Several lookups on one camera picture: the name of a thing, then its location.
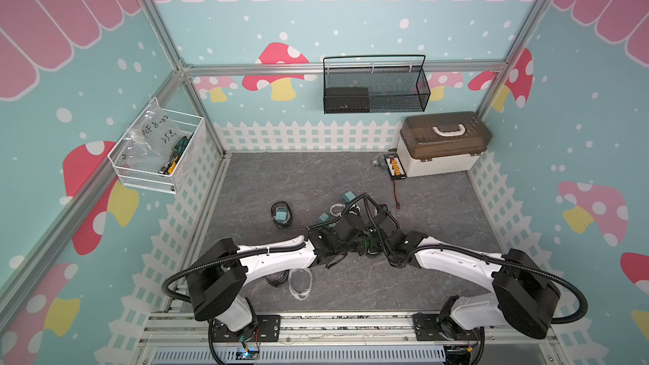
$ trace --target circuit board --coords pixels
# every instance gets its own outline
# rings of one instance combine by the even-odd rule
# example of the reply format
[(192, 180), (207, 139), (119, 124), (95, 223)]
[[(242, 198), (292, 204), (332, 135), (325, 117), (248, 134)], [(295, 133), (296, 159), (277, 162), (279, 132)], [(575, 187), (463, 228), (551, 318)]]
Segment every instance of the circuit board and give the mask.
[(385, 162), (387, 163), (387, 170), (390, 173), (390, 179), (405, 179), (406, 171), (404, 171), (403, 166), (401, 165), (401, 160), (399, 156), (395, 153), (389, 153), (383, 156)]

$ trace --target storage box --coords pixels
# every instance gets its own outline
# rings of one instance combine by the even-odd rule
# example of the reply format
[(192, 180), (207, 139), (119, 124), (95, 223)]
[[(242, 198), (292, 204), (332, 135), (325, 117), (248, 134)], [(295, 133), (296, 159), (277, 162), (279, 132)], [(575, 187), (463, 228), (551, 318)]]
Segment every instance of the storage box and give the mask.
[(491, 132), (473, 111), (407, 117), (396, 153), (406, 175), (469, 170), (487, 150)]

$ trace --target red mushroom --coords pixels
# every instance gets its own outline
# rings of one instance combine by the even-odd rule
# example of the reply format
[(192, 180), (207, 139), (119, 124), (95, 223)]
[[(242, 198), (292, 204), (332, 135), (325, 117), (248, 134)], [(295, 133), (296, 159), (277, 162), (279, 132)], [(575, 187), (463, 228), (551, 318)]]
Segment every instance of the red mushroom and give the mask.
[[(309, 61), (295, 48), (283, 43), (271, 43), (259, 56), (256, 64), (306, 64)], [(315, 75), (272, 75), (272, 76), (246, 76), (243, 78), (243, 87), (249, 91), (258, 91), (271, 85), (271, 99), (288, 101), (295, 99), (295, 90), (291, 86), (291, 78), (315, 80)]]
[(210, 100), (214, 103), (228, 100), (228, 96), (225, 96), (222, 88), (237, 89), (239, 87), (231, 76), (197, 76), (192, 82), (202, 99), (207, 99), (207, 93), (209, 93)]
[(559, 194), (558, 202), (565, 199), (575, 205), (563, 212), (574, 231), (583, 234), (590, 224), (597, 222), (606, 244), (615, 247), (624, 239), (629, 226), (629, 212), (620, 191), (589, 183), (561, 182)]
[[(509, 73), (505, 84), (500, 88), (496, 98), (493, 101), (493, 109), (502, 113), (505, 110), (505, 100), (507, 95), (512, 93), (516, 105), (520, 108), (530, 97), (531, 82), (534, 73), (534, 63), (531, 52), (525, 48), (523, 54)], [(468, 83), (468, 88), (472, 91), (479, 91), (488, 87), (493, 80), (494, 72), (483, 72)]]
[[(68, 203), (76, 195), (87, 178), (103, 158), (109, 153), (114, 142), (90, 142), (72, 150), (63, 160), (63, 178), (66, 194), (61, 203)], [(72, 236), (72, 244), (80, 256), (95, 250), (101, 241), (106, 224), (106, 212), (115, 216), (119, 225), (125, 227), (135, 213), (140, 200), (140, 193), (127, 189), (117, 178), (109, 185), (102, 197), (95, 203), (77, 232)]]
[(57, 264), (50, 268), (2, 336), (4, 365), (33, 364), (41, 348), (43, 330), (51, 330), (58, 337), (68, 332), (81, 307), (80, 300), (56, 296), (77, 270), (77, 264)]
[(464, 77), (459, 72), (433, 72), (428, 74), (428, 86), (430, 97), (428, 101), (438, 101), (444, 98), (444, 88), (461, 88), (464, 85)]
[(624, 253), (620, 258), (620, 266), (631, 282), (649, 294), (649, 257), (632, 252)]

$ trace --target black cable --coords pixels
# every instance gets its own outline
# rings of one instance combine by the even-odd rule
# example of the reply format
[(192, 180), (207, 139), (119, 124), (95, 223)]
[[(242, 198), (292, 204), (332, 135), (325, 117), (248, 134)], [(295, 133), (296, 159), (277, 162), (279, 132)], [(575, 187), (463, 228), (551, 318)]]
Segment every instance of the black cable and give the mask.
[(579, 307), (577, 308), (577, 311), (568, 316), (552, 318), (551, 320), (552, 324), (572, 323), (574, 321), (580, 320), (580, 318), (584, 317), (586, 315), (586, 312), (588, 312), (588, 301), (586, 300), (586, 296), (584, 296), (583, 293), (581, 293), (581, 290), (579, 290), (576, 286), (574, 286), (569, 281), (566, 281), (565, 279), (560, 278), (554, 275), (553, 273), (545, 272), (544, 270), (530, 268), (529, 266), (513, 263), (511, 261), (506, 261), (504, 259), (493, 258), (488, 255), (477, 253), (475, 251), (471, 251), (470, 249), (465, 249), (462, 247), (452, 246), (449, 244), (432, 244), (427, 246), (419, 246), (413, 249), (412, 251), (410, 251), (408, 255), (406, 255), (404, 260), (401, 262), (401, 266), (402, 267), (405, 266), (410, 261), (410, 258), (413, 255), (415, 255), (419, 251), (424, 251), (426, 249), (448, 249), (449, 251), (459, 252), (460, 254), (464, 254), (465, 256), (469, 256), (475, 259), (480, 259), (481, 261), (485, 261), (486, 263), (496, 264), (496, 265), (505, 266), (507, 268), (526, 271), (534, 275), (538, 275), (546, 279), (549, 279), (551, 281), (554, 281), (559, 285), (563, 286), (564, 288), (570, 290), (572, 294), (575, 297), (577, 297), (577, 300), (579, 301)]
[(162, 293), (164, 293), (167, 296), (172, 296), (174, 299), (186, 301), (188, 303), (191, 303), (190, 297), (185, 296), (180, 293), (176, 293), (173, 290), (169, 289), (169, 285), (174, 283), (175, 281), (186, 277), (190, 273), (197, 272), (203, 269), (211, 268), (213, 266), (221, 265), (227, 262), (232, 262), (237, 259), (242, 259), (242, 258), (248, 258), (248, 257), (253, 257), (253, 256), (260, 256), (262, 254), (266, 253), (280, 253), (280, 252), (293, 252), (297, 251), (299, 249), (304, 248), (306, 243), (301, 242), (299, 245), (292, 246), (292, 247), (273, 247), (273, 248), (255, 248), (255, 249), (249, 249), (248, 251), (240, 252), (240, 253), (234, 253), (231, 255), (227, 255), (225, 257), (221, 257), (219, 259), (216, 259), (215, 261), (210, 261), (208, 263), (203, 263), (203, 264), (194, 264), (191, 267), (187, 269), (183, 269), (180, 272), (174, 273), (172, 276), (168, 277), (161, 286)]
[(214, 349), (214, 343), (212, 342), (212, 333), (214, 333), (214, 319), (207, 321), (207, 344), (210, 346), (210, 354), (212, 354), (212, 359), (216, 361), (218, 365), (227, 365), (223, 362)]
[(485, 328), (480, 328), (480, 348), (478, 348), (478, 354), (468, 365), (477, 365), (477, 363), (482, 358), (482, 354), (485, 351)]

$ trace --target red wire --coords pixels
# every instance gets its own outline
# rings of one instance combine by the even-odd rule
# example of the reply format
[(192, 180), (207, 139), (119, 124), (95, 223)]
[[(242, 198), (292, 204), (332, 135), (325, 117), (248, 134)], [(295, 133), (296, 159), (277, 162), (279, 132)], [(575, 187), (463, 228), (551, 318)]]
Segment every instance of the red wire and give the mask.
[(393, 179), (392, 182), (394, 183), (394, 201), (396, 202), (397, 210), (399, 210), (401, 209), (401, 205), (399, 204), (399, 198), (396, 197), (396, 181)]

